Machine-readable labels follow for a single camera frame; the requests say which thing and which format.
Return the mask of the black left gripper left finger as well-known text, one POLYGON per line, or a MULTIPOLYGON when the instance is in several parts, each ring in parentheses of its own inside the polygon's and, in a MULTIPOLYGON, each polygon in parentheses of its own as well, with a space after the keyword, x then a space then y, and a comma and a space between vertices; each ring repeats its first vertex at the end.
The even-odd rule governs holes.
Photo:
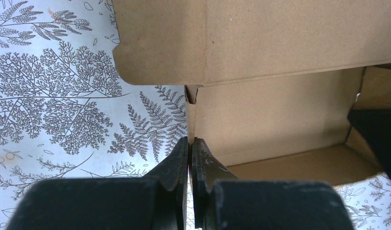
POLYGON ((183 230, 188 139, 142 177, 42 180, 13 214, 10 230, 183 230))

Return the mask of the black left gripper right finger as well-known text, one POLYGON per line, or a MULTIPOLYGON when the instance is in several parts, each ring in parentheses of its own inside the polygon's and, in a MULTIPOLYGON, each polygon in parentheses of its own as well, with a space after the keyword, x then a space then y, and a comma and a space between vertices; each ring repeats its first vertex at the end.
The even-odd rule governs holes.
POLYGON ((195 227, 202 230, 351 230, 344 204, 318 181, 241 180, 205 140, 191 147, 195 227))

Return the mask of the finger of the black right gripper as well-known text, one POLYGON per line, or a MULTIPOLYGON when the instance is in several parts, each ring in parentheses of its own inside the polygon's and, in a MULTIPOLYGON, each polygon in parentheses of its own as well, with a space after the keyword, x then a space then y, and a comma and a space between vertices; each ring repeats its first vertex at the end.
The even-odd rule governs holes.
POLYGON ((391 180, 391 109, 351 110, 347 119, 365 139, 391 180))

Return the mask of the cardboard box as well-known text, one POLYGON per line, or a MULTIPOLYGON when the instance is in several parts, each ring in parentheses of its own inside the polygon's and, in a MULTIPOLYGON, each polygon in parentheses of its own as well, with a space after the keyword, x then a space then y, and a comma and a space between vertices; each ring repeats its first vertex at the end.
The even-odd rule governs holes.
POLYGON ((196 138, 238 178, 384 172, 349 123, 391 109, 391 0, 115 0, 120 76, 183 85, 196 138))

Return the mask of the floral patterned tablecloth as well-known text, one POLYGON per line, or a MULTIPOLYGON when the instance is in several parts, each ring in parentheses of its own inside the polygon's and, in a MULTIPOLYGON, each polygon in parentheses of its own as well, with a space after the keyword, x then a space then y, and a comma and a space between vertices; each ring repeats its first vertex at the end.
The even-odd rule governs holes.
MULTIPOLYGON (((188 138, 183 85, 120 76, 113 1, 0 0, 0 230, 42 180, 142 177, 188 138)), ((188 154, 185 229, 201 230, 188 154)), ((353 230, 391 230, 385 172, 340 185, 305 181, 335 190, 353 230)))

